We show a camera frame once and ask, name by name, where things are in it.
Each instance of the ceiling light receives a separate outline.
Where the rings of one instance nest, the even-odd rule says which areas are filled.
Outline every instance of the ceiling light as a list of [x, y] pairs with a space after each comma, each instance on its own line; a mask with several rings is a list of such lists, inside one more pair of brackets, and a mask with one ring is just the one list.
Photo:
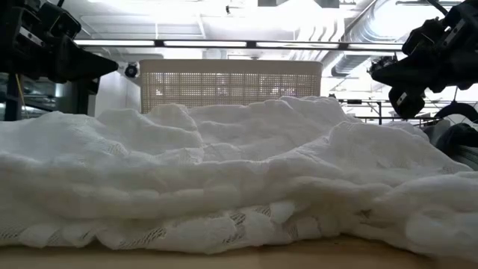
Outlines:
[[349, 50], [372, 51], [372, 52], [401, 52], [403, 44], [400, 43], [354, 43], [349, 44]]
[[88, 0], [92, 3], [108, 3], [108, 4], [117, 4], [117, 3], [161, 3], [161, 2], [196, 2], [199, 0]]
[[166, 47], [219, 47], [219, 48], [245, 48], [244, 41], [164, 41]]
[[338, 44], [307, 42], [257, 42], [257, 47], [274, 49], [338, 49]]
[[75, 40], [79, 46], [155, 46], [152, 40]]

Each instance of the cable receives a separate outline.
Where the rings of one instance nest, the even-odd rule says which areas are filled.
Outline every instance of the cable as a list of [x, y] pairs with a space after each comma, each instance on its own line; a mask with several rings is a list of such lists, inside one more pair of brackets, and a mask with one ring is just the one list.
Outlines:
[[436, 9], [438, 9], [440, 12], [443, 13], [443, 15], [447, 15], [448, 14], [448, 10], [446, 10], [441, 4], [438, 3], [437, 0], [427, 0], [433, 7], [435, 7]]
[[27, 105], [25, 104], [25, 98], [23, 98], [23, 89], [22, 89], [22, 85], [20, 84], [20, 78], [18, 77], [18, 74], [15, 74], [15, 78], [16, 78], [16, 86], [20, 94], [20, 99], [22, 100], [23, 108], [25, 108], [25, 115], [27, 116], [27, 119], [30, 119], [30, 116], [28, 115]]

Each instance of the wall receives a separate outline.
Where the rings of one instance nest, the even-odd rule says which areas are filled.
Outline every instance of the wall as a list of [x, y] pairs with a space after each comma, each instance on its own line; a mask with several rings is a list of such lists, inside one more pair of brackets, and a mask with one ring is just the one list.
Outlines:
[[140, 92], [139, 86], [119, 72], [102, 76], [94, 105], [95, 117], [108, 109], [131, 108], [141, 111]]

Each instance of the fluorescent light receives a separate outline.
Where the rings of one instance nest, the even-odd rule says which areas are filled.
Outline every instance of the fluorescent light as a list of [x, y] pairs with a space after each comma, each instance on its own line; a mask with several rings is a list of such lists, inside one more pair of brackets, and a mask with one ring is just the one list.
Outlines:
[[161, 2], [177, 2], [177, 1], [184, 1], [184, 2], [195, 2], [198, 0], [88, 0], [91, 3], [161, 3]]
[[338, 49], [338, 44], [332, 43], [306, 43], [306, 42], [257, 42], [258, 48], [282, 49]]
[[345, 55], [367, 55], [367, 56], [394, 56], [395, 52], [357, 52], [357, 51], [344, 51]]
[[152, 40], [75, 40], [79, 46], [155, 46]]
[[387, 52], [401, 52], [403, 44], [399, 43], [364, 43], [364, 44], [349, 44], [348, 49], [350, 50], [362, 50], [362, 51], [387, 51]]
[[245, 48], [244, 41], [164, 41], [166, 47], [227, 47], [227, 48]]

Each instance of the crumpled white fabric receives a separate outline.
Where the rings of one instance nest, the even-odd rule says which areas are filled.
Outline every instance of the crumpled white fabric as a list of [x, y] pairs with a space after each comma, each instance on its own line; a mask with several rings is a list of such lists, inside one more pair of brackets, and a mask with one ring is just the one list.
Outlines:
[[0, 245], [217, 253], [340, 234], [478, 256], [478, 174], [308, 97], [0, 123]]

